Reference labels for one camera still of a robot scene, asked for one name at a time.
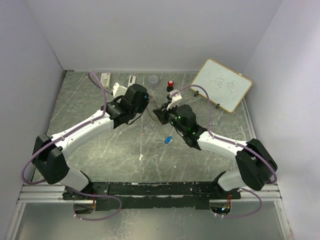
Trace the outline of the clear cup of paperclips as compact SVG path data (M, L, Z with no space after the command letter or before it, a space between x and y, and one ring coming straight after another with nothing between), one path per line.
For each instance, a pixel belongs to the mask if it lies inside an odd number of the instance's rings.
M151 88L156 88L159 85L159 77L157 75L150 75L148 82Z

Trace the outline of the yellow framed whiteboard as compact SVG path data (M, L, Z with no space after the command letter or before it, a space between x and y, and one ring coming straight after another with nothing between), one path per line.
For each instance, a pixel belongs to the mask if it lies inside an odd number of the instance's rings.
M202 66L191 89L232 113L252 86L252 81L241 74L208 59Z

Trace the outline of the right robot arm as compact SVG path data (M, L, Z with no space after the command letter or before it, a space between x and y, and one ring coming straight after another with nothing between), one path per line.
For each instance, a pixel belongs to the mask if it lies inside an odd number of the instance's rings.
M237 141L217 135L197 123L196 115L187 105L153 110L162 125L170 124L191 148L220 154L235 160L237 168L221 173L212 186L212 193L223 199L233 189L249 187L260 191L266 184L277 181L277 164L258 139Z

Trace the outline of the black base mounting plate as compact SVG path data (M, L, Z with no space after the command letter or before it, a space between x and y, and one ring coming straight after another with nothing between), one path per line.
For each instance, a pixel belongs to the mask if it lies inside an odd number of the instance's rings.
M90 201L95 203L97 211L109 211L119 208L119 198L123 209L153 208L194 208L209 210L210 201L226 202L228 197L234 200L241 198L240 191L235 188L224 191L212 181L186 182L94 182L85 196L66 187L63 200Z

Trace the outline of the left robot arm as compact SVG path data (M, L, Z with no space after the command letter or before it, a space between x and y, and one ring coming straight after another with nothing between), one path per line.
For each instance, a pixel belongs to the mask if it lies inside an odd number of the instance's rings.
M94 192L93 182L82 171L67 164L67 158L79 147L98 135L114 130L122 124L131 124L149 103L147 89L131 85L124 95L103 105L96 113L77 125L48 136L43 133L35 140L32 164L44 180L52 185L61 183L75 190L81 199L89 199Z

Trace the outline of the white stapler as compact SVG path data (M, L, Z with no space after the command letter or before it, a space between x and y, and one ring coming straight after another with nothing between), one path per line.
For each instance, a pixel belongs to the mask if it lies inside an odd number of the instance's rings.
M130 86L132 86L135 83L136 83L136 76L135 75L130 75L129 79L128 79L127 87L129 88Z

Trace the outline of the green white staple box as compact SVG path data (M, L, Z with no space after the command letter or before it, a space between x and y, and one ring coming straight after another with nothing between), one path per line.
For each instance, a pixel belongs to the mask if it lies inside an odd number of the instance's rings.
M110 89L111 74L109 72L103 72L100 76L100 82L105 89Z

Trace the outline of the aluminium rail frame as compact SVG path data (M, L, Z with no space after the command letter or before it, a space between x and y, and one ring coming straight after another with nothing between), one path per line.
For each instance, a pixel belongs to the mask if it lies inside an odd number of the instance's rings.
M36 194L42 200L52 200L54 187L60 193L58 200L72 203L73 215L81 221L88 221L93 212L111 211L115 216L123 209L153 208L209 210L216 217L231 219L233 200L267 201L276 205L281 202L276 186L277 164L258 139L236 141L216 135L197 123L189 105L178 105L174 99L153 111L160 123L174 127L193 149L235 160L235 170L223 171L213 181L94 182L82 171L67 165L69 150L78 149L103 131L132 122L147 104L147 100L119 96L105 103L91 118L61 134L38 136L31 162L43 181L25 183L18 206L35 203Z

